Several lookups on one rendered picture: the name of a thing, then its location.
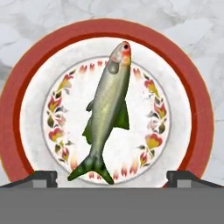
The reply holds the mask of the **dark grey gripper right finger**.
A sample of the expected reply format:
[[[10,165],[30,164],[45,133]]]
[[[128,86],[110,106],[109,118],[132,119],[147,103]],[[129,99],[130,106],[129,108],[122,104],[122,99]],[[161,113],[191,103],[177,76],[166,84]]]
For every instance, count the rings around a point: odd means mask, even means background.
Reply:
[[[218,185],[200,178],[197,178],[190,171],[168,171],[166,173],[167,187],[170,188],[200,188],[200,187],[218,187],[223,188],[223,185]]]

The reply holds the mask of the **red rimmed floral plate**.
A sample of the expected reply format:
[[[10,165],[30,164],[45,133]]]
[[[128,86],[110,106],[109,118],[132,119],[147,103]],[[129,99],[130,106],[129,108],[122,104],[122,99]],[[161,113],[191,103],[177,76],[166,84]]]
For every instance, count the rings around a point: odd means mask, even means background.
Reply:
[[[94,171],[68,181],[91,147],[82,135],[86,107],[123,41],[131,47],[129,129],[113,128],[102,153],[114,184]],[[128,21],[82,21],[46,35],[0,94],[0,159],[10,182],[56,171],[60,187],[162,188],[168,171],[200,178],[213,138],[213,108],[195,65],[164,35]]]

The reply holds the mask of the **silver green fish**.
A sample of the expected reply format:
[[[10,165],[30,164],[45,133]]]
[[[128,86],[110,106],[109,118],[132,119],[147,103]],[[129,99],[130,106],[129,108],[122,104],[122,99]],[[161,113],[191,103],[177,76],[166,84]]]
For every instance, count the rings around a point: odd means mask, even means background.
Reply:
[[[113,128],[128,130],[129,114],[125,97],[130,83],[131,47],[128,41],[120,43],[110,54],[86,111],[92,112],[82,133],[91,145],[87,157],[69,174],[72,181],[88,172],[96,172],[108,184],[114,180],[103,161],[103,149]]]

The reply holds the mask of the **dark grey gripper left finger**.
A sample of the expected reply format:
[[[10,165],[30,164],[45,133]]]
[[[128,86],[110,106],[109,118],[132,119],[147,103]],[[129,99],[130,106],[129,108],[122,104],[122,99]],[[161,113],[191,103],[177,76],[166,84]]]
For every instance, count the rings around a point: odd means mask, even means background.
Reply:
[[[56,171],[35,171],[27,178],[0,185],[0,188],[57,188],[57,177],[58,173]]]

